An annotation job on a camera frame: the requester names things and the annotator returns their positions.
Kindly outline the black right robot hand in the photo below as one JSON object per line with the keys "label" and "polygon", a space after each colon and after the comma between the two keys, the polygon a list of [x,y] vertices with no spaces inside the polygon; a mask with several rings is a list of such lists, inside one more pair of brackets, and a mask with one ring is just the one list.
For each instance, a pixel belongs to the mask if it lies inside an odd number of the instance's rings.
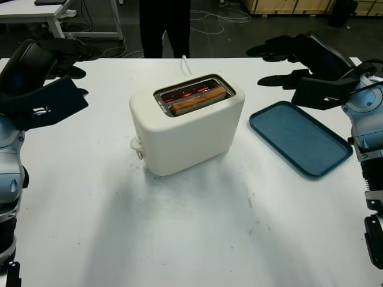
{"label": "black right robot hand", "polygon": [[354,67],[349,58],[313,33],[272,38],[262,45],[248,49],[246,55],[261,58],[265,62],[286,60],[290,63],[299,62],[305,66],[304,69],[294,70],[288,75],[273,75],[258,81],[260,86],[280,86],[284,90],[296,89],[302,78],[336,81]]}

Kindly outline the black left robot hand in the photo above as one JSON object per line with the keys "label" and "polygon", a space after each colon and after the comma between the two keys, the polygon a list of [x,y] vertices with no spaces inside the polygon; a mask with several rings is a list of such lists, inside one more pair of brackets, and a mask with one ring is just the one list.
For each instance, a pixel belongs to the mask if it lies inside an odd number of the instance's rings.
{"label": "black left robot hand", "polygon": [[95,46],[74,39],[24,41],[1,71],[1,93],[18,96],[42,87],[46,80],[82,79],[86,72],[74,65],[101,58]]}

